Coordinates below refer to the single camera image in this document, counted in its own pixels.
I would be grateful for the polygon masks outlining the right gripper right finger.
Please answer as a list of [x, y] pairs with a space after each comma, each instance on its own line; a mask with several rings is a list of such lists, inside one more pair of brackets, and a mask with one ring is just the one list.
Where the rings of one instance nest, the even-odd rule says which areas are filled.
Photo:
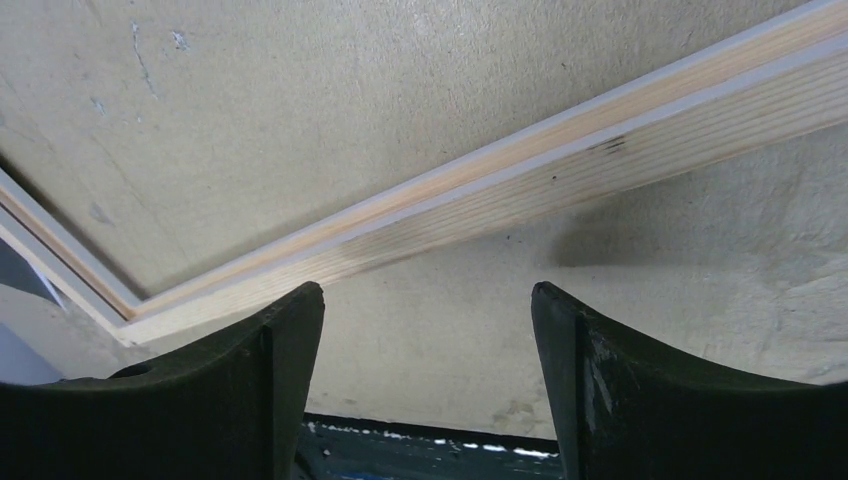
[[566, 478], [846, 477], [845, 383], [705, 360], [546, 281], [531, 316]]

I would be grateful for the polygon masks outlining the picture frame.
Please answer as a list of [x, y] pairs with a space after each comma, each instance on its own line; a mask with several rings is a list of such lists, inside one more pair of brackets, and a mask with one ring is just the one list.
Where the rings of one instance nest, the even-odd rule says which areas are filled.
[[847, 5], [811, 1], [147, 300], [8, 175], [1, 237], [135, 346], [846, 119]]

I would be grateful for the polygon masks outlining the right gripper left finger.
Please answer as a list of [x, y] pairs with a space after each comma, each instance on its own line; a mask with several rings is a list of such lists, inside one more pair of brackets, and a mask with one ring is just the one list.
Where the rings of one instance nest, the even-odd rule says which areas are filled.
[[106, 379], [1, 387], [5, 479], [288, 479], [320, 285]]

